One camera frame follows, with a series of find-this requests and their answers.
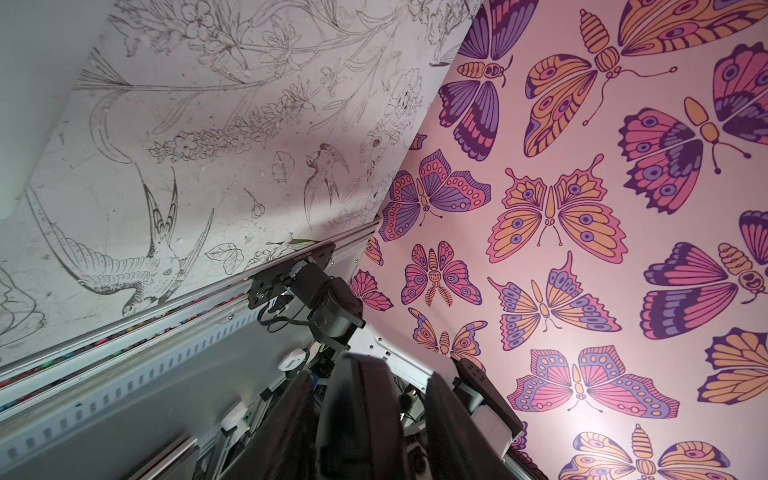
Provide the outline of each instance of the sketched mural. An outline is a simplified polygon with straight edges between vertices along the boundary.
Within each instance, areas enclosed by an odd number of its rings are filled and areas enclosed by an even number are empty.
[[[762,478],[768,2],[483,7],[360,262],[393,304],[366,318],[482,364],[549,478]]]
[[[2,363],[372,220],[479,4],[116,2],[0,223]]]

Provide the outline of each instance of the purple butterfly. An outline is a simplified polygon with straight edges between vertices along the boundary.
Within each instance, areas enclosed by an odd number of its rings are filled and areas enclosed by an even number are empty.
[[[448,306],[453,305],[453,297],[442,284],[444,280],[449,289],[464,300],[480,305],[482,297],[480,290],[469,282],[469,272],[466,263],[461,260],[453,260],[453,249],[448,242],[443,240],[437,247],[438,254],[429,249],[429,259],[424,253],[424,247],[417,243],[413,247],[411,258],[414,263],[406,267],[406,287],[402,289],[402,304],[408,305],[416,300],[427,290],[424,300],[427,306],[432,306],[435,293],[440,296]],[[432,285],[427,289],[427,280]]]
[[[538,0],[491,0],[491,28],[488,28],[488,13],[481,6],[464,38],[459,55],[485,60],[490,55],[492,63],[469,61],[457,68],[459,74],[468,78],[487,78],[480,86],[480,80],[461,80],[444,84],[439,93],[442,99],[440,124],[450,127],[464,114],[472,99],[475,100],[461,123],[456,125],[453,137],[470,158],[483,161],[491,153],[498,130],[498,94],[491,81],[504,78],[504,71],[512,64],[512,56],[504,68],[498,63],[520,38],[531,21]]]
[[[419,164],[416,181],[405,170],[397,172],[389,187],[389,198],[392,201],[384,208],[384,221],[379,229],[385,242],[408,233],[422,210],[426,217],[430,204],[445,212],[468,212],[482,207],[491,201],[491,186],[475,181],[468,171],[451,173],[448,161],[437,150]]]

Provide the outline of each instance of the bird drawing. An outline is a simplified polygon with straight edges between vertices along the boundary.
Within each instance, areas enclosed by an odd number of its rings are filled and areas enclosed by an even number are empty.
[[[304,213],[306,214],[306,222],[312,228],[310,211],[315,203],[320,185],[325,183],[328,189],[329,203],[333,205],[333,195],[336,195],[336,199],[339,198],[339,188],[333,178],[333,167],[336,164],[341,164],[347,172],[349,172],[349,167],[341,153],[331,144],[320,144],[318,151],[306,156],[306,164],[315,169],[315,173],[306,181],[304,186]]]
[[[56,223],[48,219],[37,194],[27,187],[29,207],[40,226],[45,241],[53,250],[61,266],[86,289],[99,295],[111,295],[122,290],[133,289],[133,296],[123,306],[123,316],[130,316],[147,309],[153,303],[167,301],[187,278],[208,237],[214,210],[211,209],[208,224],[197,238],[192,251],[180,259],[170,242],[176,227],[179,208],[179,194],[174,172],[174,192],[170,200],[168,215],[163,214],[149,191],[144,178],[144,196],[150,217],[149,252],[144,257],[116,260],[92,250],[82,243],[66,237]]]

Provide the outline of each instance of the eyespot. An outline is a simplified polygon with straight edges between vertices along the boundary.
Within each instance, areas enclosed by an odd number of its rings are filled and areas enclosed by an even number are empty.
[[[646,128],[653,128],[659,124],[659,119],[653,115],[648,115],[646,118],[641,120],[640,123]]]

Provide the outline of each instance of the leaf drawing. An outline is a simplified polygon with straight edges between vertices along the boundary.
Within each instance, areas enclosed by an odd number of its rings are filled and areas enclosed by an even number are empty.
[[[296,166],[296,161],[290,156],[288,152],[279,151],[275,153],[275,157],[272,160],[272,178],[278,184],[287,183],[290,175],[293,173],[293,168]]]
[[[235,273],[237,267],[245,260],[243,251],[237,248],[237,245],[234,243],[220,243],[208,250],[205,256],[211,260],[223,263],[224,272],[227,275]]]
[[[0,268],[0,346],[18,342],[45,326],[45,315],[37,308],[35,299]]]

